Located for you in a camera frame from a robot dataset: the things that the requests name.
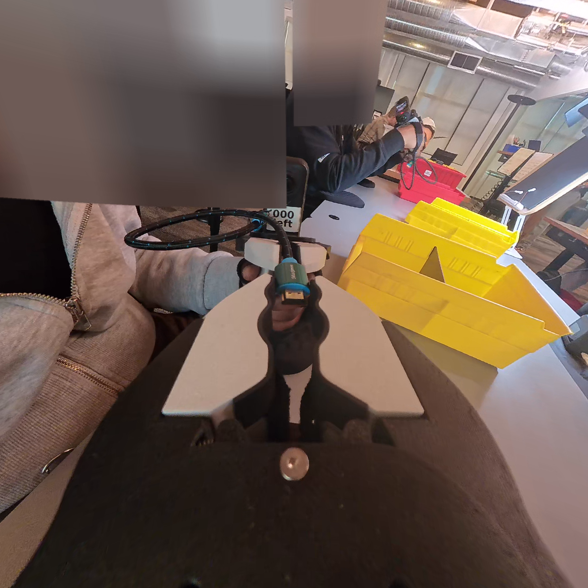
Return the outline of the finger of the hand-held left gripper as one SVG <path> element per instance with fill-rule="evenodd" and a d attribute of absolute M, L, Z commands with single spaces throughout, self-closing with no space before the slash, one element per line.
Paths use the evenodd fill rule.
<path fill-rule="evenodd" d="M 320 275 L 329 258 L 329 248 L 315 242 L 294 242 L 293 254 L 307 274 Z"/>
<path fill-rule="evenodd" d="M 281 245 L 276 239 L 249 238 L 245 244 L 245 276 L 272 275 L 281 259 Z"/>

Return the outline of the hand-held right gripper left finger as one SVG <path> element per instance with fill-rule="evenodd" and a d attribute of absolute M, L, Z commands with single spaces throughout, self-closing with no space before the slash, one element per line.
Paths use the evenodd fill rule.
<path fill-rule="evenodd" d="M 272 277 L 265 274 L 205 316 L 163 415 L 254 423 L 267 414 L 275 394 L 273 353 L 266 333 L 273 302 Z"/>

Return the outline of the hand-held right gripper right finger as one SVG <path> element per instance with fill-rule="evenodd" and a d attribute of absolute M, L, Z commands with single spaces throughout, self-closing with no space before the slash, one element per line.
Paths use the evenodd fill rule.
<path fill-rule="evenodd" d="M 303 418 L 416 418 L 424 408 L 381 319 L 324 277 L 311 283 L 316 344 Z"/>

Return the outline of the large yellow plastic bin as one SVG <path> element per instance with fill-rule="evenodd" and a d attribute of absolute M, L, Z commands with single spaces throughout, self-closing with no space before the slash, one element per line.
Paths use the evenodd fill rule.
<path fill-rule="evenodd" d="M 446 283 L 419 273 L 434 247 Z M 518 267 L 382 214 L 338 285 L 382 319 L 500 369 L 572 334 Z"/>

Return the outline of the person's left forearm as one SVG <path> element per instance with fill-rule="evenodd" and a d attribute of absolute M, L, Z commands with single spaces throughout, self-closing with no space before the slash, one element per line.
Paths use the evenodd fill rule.
<path fill-rule="evenodd" d="M 207 254 L 196 247 L 181 251 L 127 247 L 125 259 L 135 262 L 129 293 L 149 309 L 205 315 L 239 290 L 242 258 L 227 252 Z"/>

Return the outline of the person's left hand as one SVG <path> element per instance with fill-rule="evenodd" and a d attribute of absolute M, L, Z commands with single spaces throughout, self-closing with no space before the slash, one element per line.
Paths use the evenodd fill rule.
<path fill-rule="evenodd" d="M 259 266 L 241 258 L 237 266 L 239 278 L 239 288 L 246 286 L 262 274 Z M 282 300 L 281 294 L 275 295 L 275 301 L 272 307 L 272 327 L 276 332 L 282 332 L 294 327 L 304 313 L 302 306 L 286 304 Z"/>

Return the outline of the black bin divider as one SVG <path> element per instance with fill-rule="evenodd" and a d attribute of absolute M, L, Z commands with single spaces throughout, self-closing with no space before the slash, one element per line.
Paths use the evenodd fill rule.
<path fill-rule="evenodd" d="M 432 249 L 419 273 L 441 283 L 446 283 L 437 247 Z"/>

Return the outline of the red plastic bin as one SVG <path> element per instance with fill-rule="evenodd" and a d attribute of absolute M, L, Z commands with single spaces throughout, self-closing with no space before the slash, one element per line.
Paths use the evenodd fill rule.
<path fill-rule="evenodd" d="M 399 197 L 402 200 L 432 203 L 435 199 L 460 205 L 465 194 L 458 188 L 465 174 L 429 159 L 418 158 L 416 163 L 402 162 L 396 167 L 399 180 Z"/>

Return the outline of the black floor lamp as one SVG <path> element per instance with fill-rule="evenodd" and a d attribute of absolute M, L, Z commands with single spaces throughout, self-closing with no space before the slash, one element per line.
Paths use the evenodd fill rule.
<path fill-rule="evenodd" d="M 520 107 L 531 107 L 536 104 L 536 101 L 533 98 L 530 98 L 525 95 L 520 95 L 520 94 L 510 94 L 507 96 L 507 99 L 514 106 L 509 111 L 508 116 L 504 120 L 502 126 L 492 136 L 492 139 L 491 139 L 488 147 L 486 148 L 486 151 L 484 151 L 482 156 L 479 158 L 476 166 L 474 167 L 473 171 L 468 176 L 465 184 L 463 185 L 463 190 L 465 190 L 469 186 L 469 184 L 472 182 L 476 173 L 479 171 L 479 169 L 483 165 L 484 161 L 489 156 L 490 152 L 493 150 L 494 145 L 500 139 L 500 136 L 503 134 L 506 127 L 510 124 L 512 118 L 517 113 L 517 111 L 520 109 Z"/>

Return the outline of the black panel on white stand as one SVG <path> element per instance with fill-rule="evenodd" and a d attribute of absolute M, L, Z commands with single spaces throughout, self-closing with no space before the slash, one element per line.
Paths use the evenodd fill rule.
<path fill-rule="evenodd" d="M 519 232 L 526 217 L 541 212 L 587 180 L 587 129 L 571 146 L 536 168 L 497 198 L 504 204 L 501 224 L 517 215 L 513 231 Z"/>

